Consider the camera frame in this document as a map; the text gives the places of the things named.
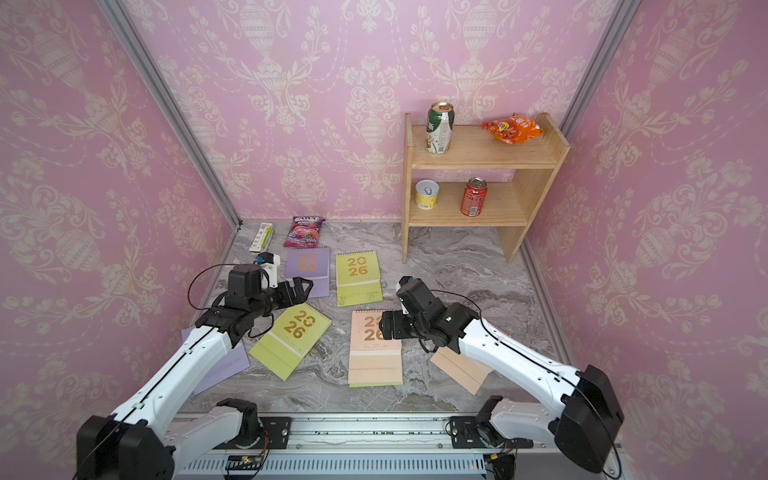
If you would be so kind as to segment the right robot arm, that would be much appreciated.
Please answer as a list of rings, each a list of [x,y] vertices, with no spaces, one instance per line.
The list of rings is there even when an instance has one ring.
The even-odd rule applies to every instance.
[[[502,396],[490,397],[475,417],[486,444],[515,439],[552,444],[588,472],[622,478],[616,440],[625,415],[604,371],[593,365],[579,370],[539,354],[487,322],[468,297],[446,305],[419,278],[402,277],[396,295],[400,309],[384,312],[379,323],[385,339],[430,341],[491,368],[540,403],[542,410],[535,413]]]

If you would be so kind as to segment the pink calendar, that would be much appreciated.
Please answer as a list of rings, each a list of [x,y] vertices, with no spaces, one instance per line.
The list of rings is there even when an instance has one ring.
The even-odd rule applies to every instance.
[[[348,385],[402,382],[402,343],[384,340],[379,329],[381,310],[352,312]]]
[[[439,348],[430,362],[456,381],[470,394],[476,395],[493,369],[453,350]]]

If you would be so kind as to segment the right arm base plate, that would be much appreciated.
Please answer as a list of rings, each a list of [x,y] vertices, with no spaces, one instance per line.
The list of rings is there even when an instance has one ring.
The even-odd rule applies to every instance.
[[[531,449],[534,442],[529,439],[505,439],[494,433],[489,426],[479,425],[474,416],[451,416],[445,425],[454,449],[493,449],[514,451]]]

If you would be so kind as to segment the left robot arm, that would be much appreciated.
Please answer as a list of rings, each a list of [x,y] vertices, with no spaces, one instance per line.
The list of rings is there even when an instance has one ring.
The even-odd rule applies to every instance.
[[[307,301],[310,279],[279,282],[274,262],[234,264],[227,289],[202,309],[169,360],[107,416],[94,415],[76,435],[76,479],[172,479],[213,448],[233,443],[267,449],[255,403],[228,398],[184,427],[171,423],[208,373],[254,322]]]

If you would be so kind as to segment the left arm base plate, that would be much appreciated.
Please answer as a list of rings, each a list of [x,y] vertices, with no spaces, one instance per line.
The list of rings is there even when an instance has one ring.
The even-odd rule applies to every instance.
[[[292,419],[287,416],[267,416],[244,419],[241,431],[233,443],[241,449],[284,450],[287,448]]]

